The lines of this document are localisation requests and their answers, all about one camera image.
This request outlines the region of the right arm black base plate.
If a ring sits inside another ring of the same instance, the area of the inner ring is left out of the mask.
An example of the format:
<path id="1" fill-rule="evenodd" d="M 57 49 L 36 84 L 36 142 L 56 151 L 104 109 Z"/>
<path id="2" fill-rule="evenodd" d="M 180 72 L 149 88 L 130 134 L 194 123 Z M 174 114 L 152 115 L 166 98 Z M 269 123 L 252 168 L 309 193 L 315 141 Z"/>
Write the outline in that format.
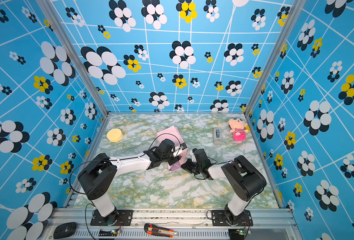
<path id="1" fill-rule="evenodd" d="M 244 210 L 237 216 L 225 210 L 212 210 L 211 218 L 214 227 L 252 227 L 254 225 L 251 212 L 248 210 Z"/>

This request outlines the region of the purple wrapping paper sheet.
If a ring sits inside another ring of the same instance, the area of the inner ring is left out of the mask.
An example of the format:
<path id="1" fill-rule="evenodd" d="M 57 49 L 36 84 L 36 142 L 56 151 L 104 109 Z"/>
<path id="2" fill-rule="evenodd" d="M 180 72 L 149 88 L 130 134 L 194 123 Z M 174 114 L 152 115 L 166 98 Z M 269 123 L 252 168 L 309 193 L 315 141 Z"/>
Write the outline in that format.
<path id="1" fill-rule="evenodd" d="M 181 166 L 186 162 L 187 160 L 187 153 L 188 153 L 188 147 L 185 144 L 185 141 L 183 140 L 181 134 L 179 133 L 178 129 L 175 126 L 171 126 L 165 130 L 162 130 L 156 134 L 156 141 L 158 144 L 160 144 L 163 140 L 169 139 L 175 144 L 175 148 L 180 147 L 183 145 L 183 150 L 181 153 L 177 155 L 178 161 L 174 163 L 173 165 L 168 164 L 169 171 L 173 172 L 181 168 Z"/>

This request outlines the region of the small grey white device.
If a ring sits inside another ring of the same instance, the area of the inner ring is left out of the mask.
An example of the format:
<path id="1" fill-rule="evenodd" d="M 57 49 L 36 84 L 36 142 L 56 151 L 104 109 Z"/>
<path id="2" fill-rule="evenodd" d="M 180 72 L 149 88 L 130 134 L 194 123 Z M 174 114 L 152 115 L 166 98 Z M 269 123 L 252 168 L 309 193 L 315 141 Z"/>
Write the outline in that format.
<path id="1" fill-rule="evenodd" d="M 213 131 L 213 142 L 215 145 L 220 145 L 222 143 L 222 131 L 219 128 L 214 128 Z"/>

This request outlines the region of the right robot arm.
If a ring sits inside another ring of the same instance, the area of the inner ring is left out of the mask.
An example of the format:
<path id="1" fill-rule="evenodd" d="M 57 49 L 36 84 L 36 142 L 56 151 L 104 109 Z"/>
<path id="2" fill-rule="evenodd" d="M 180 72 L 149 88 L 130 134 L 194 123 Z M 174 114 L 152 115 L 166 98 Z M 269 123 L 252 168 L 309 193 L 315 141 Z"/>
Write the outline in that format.
<path id="1" fill-rule="evenodd" d="M 238 156 L 224 163 L 211 163 L 203 149 L 193 149 L 193 159 L 188 159 L 182 169 L 202 175 L 203 180 L 227 179 L 234 194 L 225 206 L 225 219 L 230 226 L 240 223 L 251 225 L 246 208 L 251 200 L 263 192 L 265 177 L 244 157 Z"/>

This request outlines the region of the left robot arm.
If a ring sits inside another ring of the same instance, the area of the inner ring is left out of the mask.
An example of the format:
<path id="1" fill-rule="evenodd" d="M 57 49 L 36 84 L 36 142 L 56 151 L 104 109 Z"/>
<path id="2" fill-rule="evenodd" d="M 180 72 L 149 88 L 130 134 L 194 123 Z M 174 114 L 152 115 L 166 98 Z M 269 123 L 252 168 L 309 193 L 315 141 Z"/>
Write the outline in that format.
<path id="1" fill-rule="evenodd" d="M 187 149 L 185 143 L 177 145 L 165 139 L 158 146 L 139 155 L 114 158 L 102 153 L 89 161 L 78 174 L 78 182 L 88 200 L 97 209 L 96 219 L 101 218 L 102 224 L 106 226 L 115 224 L 119 219 L 119 212 L 108 194 L 114 177 L 135 171 L 151 170 L 162 163 L 173 165 L 182 158 Z"/>

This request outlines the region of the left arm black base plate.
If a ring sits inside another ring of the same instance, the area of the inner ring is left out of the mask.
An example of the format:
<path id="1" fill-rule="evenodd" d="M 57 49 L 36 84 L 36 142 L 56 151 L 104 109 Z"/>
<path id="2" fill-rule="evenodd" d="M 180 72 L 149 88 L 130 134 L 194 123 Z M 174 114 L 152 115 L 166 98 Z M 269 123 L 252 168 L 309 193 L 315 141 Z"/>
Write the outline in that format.
<path id="1" fill-rule="evenodd" d="M 91 226 L 130 226 L 133 219 L 133 210 L 114 210 L 106 217 L 102 217 L 98 210 L 93 211 Z"/>

